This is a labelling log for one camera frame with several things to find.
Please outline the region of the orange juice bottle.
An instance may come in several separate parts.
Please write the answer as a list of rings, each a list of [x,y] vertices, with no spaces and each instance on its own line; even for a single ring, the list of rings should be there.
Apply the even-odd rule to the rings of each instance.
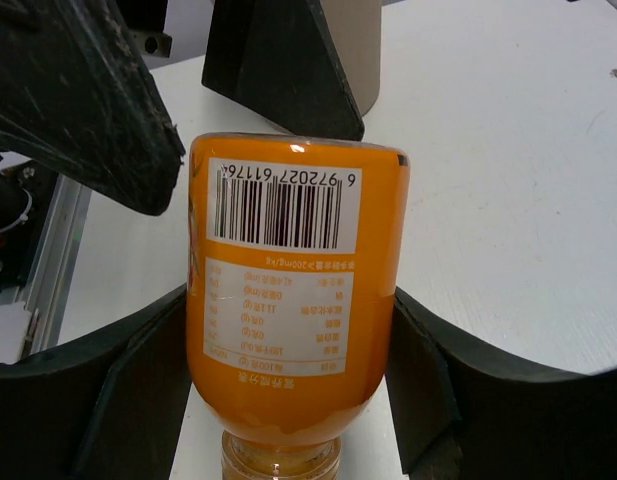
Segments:
[[[333,479],[384,375],[400,150],[215,133],[190,149],[187,361],[226,479]]]

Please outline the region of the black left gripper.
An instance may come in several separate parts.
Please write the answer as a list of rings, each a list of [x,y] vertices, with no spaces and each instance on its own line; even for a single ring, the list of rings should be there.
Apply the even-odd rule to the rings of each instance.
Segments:
[[[162,214],[185,147],[141,54],[170,57],[167,7],[0,1],[0,153]],[[215,2],[202,84],[294,135],[365,133],[318,1]]]

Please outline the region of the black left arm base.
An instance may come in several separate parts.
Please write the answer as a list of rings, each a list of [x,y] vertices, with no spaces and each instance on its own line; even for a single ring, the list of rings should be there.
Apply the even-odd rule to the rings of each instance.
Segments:
[[[0,154],[0,291],[26,284],[58,174],[34,160],[3,167]]]

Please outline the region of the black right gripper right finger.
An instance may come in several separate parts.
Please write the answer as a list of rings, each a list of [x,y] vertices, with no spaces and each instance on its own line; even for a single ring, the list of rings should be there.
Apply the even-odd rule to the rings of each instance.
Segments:
[[[521,358],[398,291],[385,377],[411,479],[617,479],[617,367]]]

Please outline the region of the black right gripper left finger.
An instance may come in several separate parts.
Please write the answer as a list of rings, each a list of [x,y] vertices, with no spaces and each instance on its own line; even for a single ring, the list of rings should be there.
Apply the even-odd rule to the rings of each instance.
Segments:
[[[188,401],[186,288],[0,364],[0,479],[166,479]]]

